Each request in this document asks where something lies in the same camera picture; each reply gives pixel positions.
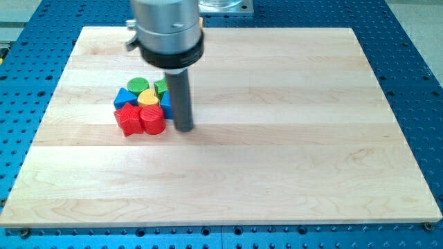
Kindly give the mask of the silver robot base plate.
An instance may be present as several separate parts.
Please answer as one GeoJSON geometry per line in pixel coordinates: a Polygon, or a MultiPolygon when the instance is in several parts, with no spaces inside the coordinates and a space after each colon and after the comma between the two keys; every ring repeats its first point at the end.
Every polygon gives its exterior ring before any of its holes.
{"type": "Polygon", "coordinates": [[[198,0],[201,15],[253,16],[253,0],[198,0]]]}

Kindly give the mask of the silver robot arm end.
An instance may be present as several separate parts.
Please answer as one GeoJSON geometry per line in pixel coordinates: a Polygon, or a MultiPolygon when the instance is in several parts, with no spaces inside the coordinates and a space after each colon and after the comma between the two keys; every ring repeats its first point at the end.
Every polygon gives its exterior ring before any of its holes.
{"type": "Polygon", "coordinates": [[[163,69],[186,68],[204,53],[204,33],[197,0],[131,0],[134,18],[127,27],[135,35],[128,51],[140,49],[142,58],[163,69]]]}

